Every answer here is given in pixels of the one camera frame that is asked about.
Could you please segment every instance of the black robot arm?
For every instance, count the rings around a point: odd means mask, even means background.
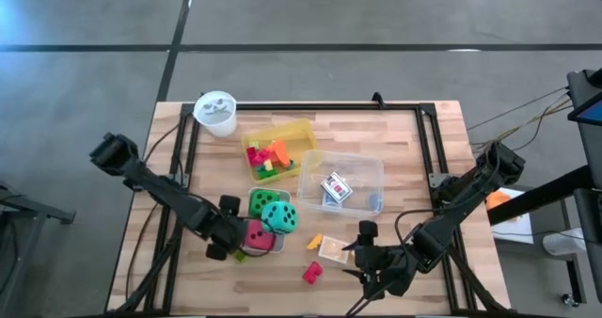
[[[160,177],[138,158],[136,144],[124,135],[106,134],[90,154],[91,162],[111,176],[122,176],[125,185],[137,184],[163,206],[169,207],[181,223],[203,240],[211,239],[207,257],[224,260],[242,244],[246,223],[236,217],[240,199],[222,196],[218,209],[207,199],[192,195],[167,177]]]
[[[462,177],[448,177],[433,190],[434,201],[440,204],[438,210],[434,211],[435,215],[418,224],[397,246],[376,246],[373,243],[378,235],[376,224],[371,221],[359,222],[357,240],[345,248],[355,251],[359,271],[345,272],[359,278],[363,285],[363,298],[368,302],[382,299],[385,291],[404,295],[416,272],[428,273],[433,270],[449,252],[453,232],[491,192],[502,185],[515,183],[524,164],[522,158],[503,144],[492,144],[477,158],[475,168]],[[396,225],[403,215],[398,216]],[[456,254],[450,255],[455,262],[463,262],[457,259]],[[460,269],[469,272],[468,267]],[[486,293],[484,290],[477,292],[477,295],[480,293],[482,301],[491,299],[483,298]]]

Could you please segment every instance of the black floor stripe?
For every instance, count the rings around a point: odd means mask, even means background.
[[[182,33],[174,40],[182,40]],[[337,53],[337,52],[537,52],[600,51],[602,43],[561,44],[120,44],[0,45],[4,53],[170,52],[170,53]]]
[[[178,61],[178,50],[177,47],[182,42],[184,29],[186,27],[186,21],[188,20],[188,12],[190,12],[190,6],[192,0],[182,0],[182,7],[180,8],[180,16],[178,17],[178,23],[176,24],[176,31],[174,32],[173,39],[171,41],[171,49],[169,56],[167,56],[166,67],[163,70],[163,76],[161,76],[161,84],[159,85],[159,92],[157,93],[157,102],[164,102],[167,99],[169,92],[169,85],[171,84],[171,77],[176,68],[176,62]]]
[[[67,44],[46,44],[46,45],[0,45],[0,52],[3,53],[85,53],[85,52],[166,52],[172,49],[169,44],[89,44],[89,45],[67,45]]]

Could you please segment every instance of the pink toy block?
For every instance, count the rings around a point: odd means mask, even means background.
[[[276,241],[273,233],[263,230],[260,220],[251,220],[246,229],[245,244],[256,249],[269,250]]]
[[[317,262],[311,262],[311,265],[308,267],[308,270],[303,274],[303,279],[308,282],[310,285],[316,282],[318,277],[322,275],[322,266]]]
[[[248,161],[253,164],[253,158],[255,158],[256,155],[256,151],[255,148],[253,147],[248,147],[246,148],[246,156],[248,157]]]
[[[257,153],[255,153],[255,157],[251,160],[251,164],[253,167],[259,167],[263,165],[266,159],[270,157],[270,151],[267,149],[263,149]]]

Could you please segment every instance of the yellow plastic tray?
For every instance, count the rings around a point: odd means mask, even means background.
[[[287,169],[281,164],[276,163],[274,164],[274,168],[278,174],[276,176],[260,179],[257,169],[248,161],[246,148],[249,147],[250,142],[256,141],[259,142],[260,149],[263,149],[272,144],[276,139],[281,139],[286,144],[286,151],[293,160],[293,168]],[[258,184],[271,183],[286,177],[298,175],[299,172],[301,172],[303,153],[318,148],[316,137],[313,134],[313,130],[311,130],[311,125],[307,119],[292,121],[254,134],[243,135],[241,141],[243,143],[243,152],[245,153],[246,163],[251,171],[251,178]]]

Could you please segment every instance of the concrete floor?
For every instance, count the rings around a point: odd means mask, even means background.
[[[1,44],[168,44],[182,0],[0,0]],[[602,0],[192,0],[182,43],[588,43],[602,34]],[[224,89],[240,101],[454,99],[467,125],[566,85],[602,52],[180,54],[167,94],[189,101]],[[100,313],[132,194],[87,154],[111,131],[145,142],[165,53],[0,53],[0,181],[77,210],[49,222],[15,316]],[[543,100],[470,132],[487,139],[541,110]],[[508,139],[527,141],[533,128]],[[536,186],[585,163],[577,127],[557,115],[520,154]],[[513,307],[570,310],[564,264],[500,254]]]

